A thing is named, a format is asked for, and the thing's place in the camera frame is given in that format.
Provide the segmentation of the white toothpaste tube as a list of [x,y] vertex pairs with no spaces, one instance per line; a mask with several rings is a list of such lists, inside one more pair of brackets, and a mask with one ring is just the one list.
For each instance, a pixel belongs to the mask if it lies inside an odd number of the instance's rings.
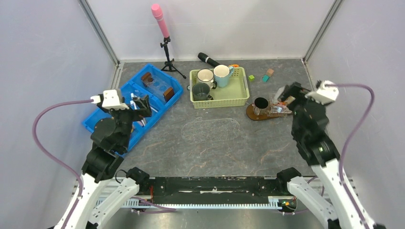
[[273,96],[273,99],[272,99],[272,101],[274,103],[277,103],[278,101],[280,101],[280,96],[283,94],[284,90],[285,90],[284,86],[277,90],[277,92],[275,93],[275,95]]

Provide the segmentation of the clear textured toothbrush holder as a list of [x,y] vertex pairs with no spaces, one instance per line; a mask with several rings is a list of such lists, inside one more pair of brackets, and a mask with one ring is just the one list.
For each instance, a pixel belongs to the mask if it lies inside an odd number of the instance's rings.
[[284,102],[278,100],[269,100],[269,107],[266,114],[270,117],[284,117],[292,114],[292,111],[287,108],[287,106],[293,102],[295,99],[289,97]]

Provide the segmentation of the dark brown cup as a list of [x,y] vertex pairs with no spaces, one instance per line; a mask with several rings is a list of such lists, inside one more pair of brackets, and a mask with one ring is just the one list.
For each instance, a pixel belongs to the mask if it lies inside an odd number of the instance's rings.
[[256,116],[260,116],[266,113],[269,107],[269,101],[266,98],[258,97],[253,103],[253,112]]

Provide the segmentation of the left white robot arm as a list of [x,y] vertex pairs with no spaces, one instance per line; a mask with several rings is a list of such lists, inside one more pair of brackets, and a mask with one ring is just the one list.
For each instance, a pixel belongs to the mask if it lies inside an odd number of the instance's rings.
[[56,229],[99,229],[135,194],[149,191],[149,174],[134,167],[117,190],[94,209],[96,201],[109,184],[128,152],[133,122],[152,116],[149,96],[132,96],[129,104],[111,92],[92,97],[92,102],[110,118],[99,120],[91,134],[92,149],[87,154],[82,173],[68,209],[54,226]]

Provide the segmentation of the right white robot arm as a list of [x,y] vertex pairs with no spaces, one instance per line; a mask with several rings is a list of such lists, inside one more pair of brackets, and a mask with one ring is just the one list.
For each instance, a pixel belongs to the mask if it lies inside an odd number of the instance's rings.
[[382,229],[362,206],[343,168],[344,152],[339,152],[326,134],[329,119],[326,107],[336,101],[339,86],[319,81],[311,91],[294,82],[275,94],[279,102],[288,98],[292,111],[291,134],[301,157],[328,192],[325,199],[293,167],[277,174],[276,189],[297,197],[326,229]]

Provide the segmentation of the brown oval wooden tray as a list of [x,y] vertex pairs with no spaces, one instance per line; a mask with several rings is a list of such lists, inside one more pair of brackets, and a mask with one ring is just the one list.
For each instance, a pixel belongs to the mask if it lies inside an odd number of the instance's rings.
[[246,115],[253,121],[263,121],[268,119],[274,119],[278,117],[287,117],[292,115],[292,112],[277,112],[274,106],[269,105],[266,109],[259,109],[259,114],[256,114],[255,111],[257,110],[254,104],[250,104],[246,108]]

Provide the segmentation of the blue plastic divided bin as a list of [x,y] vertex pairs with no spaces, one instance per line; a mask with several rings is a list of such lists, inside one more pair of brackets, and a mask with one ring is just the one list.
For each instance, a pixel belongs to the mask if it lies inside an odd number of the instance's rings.
[[147,64],[121,88],[92,96],[97,109],[83,121],[91,155],[127,154],[183,94],[180,83]]

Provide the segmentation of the brown soap block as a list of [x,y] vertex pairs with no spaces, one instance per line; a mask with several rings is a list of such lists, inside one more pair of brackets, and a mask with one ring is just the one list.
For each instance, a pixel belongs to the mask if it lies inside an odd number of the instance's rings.
[[175,91],[172,87],[169,87],[163,92],[163,98],[165,102],[168,102],[175,95]]

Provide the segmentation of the brown wooden block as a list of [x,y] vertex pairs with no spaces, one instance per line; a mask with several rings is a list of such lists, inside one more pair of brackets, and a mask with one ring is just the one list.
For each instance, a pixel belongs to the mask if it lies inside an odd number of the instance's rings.
[[266,72],[266,75],[267,76],[269,76],[269,77],[271,77],[273,74],[274,74],[274,70],[273,69],[271,69],[271,68],[269,68],[268,70],[267,70],[267,72]]

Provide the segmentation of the teal block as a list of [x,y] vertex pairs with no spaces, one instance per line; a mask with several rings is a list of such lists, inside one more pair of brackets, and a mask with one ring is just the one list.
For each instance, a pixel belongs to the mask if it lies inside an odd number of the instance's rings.
[[262,81],[263,82],[267,82],[268,80],[269,80],[269,76],[268,75],[264,75],[263,77],[262,77]]

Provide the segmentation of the black mini tripod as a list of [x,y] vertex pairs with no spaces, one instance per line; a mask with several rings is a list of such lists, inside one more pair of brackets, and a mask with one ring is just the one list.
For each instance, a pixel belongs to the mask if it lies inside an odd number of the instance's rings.
[[173,64],[174,64],[174,59],[170,59],[170,54],[169,54],[169,48],[168,48],[168,44],[171,41],[170,37],[165,37],[163,39],[163,43],[160,43],[160,47],[164,49],[165,51],[165,56],[166,56],[166,61],[165,61],[165,65],[163,68],[161,68],[161,71],[163,72],[177,72],[179,73],[183,79],[186,79],[187,77],[181,73]]

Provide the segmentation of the cream mug brown rim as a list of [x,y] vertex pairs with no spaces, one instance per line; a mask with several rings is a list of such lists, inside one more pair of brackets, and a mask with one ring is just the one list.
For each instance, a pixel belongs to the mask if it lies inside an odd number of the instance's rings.
[[197,72],[197,81],[207,84],[211,89],[216,89],[217,82],[211,69],[201,69]]

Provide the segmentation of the light blue mug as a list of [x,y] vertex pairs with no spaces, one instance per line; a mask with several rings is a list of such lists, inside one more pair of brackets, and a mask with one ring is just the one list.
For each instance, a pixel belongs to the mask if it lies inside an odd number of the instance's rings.
[[231,75],[234,73],[234,67],[218,65],[213,69],[213,73],[217,86],[220,88],[225,88],[229,84]]

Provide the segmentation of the pink microphone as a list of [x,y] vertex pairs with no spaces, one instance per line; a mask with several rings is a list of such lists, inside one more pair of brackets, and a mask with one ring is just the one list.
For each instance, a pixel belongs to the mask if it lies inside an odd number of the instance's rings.
[[156,21],[159,25],[159,28],[162,32],[163,37],[169,38],[170,37],[169,30],[168,30],[168,27],[164,20],[163,11],[162,11],[160,5],[157,3],[153,4],[151,6],[151,12],[152,12],[153,17],[156,19]]

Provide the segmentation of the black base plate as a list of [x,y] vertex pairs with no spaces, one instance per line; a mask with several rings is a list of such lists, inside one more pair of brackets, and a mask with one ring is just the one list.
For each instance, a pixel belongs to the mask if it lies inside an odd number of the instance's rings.
[[265,204],[269,198],[292,198],[276,177],[155,177],[137,193],[163,204]]

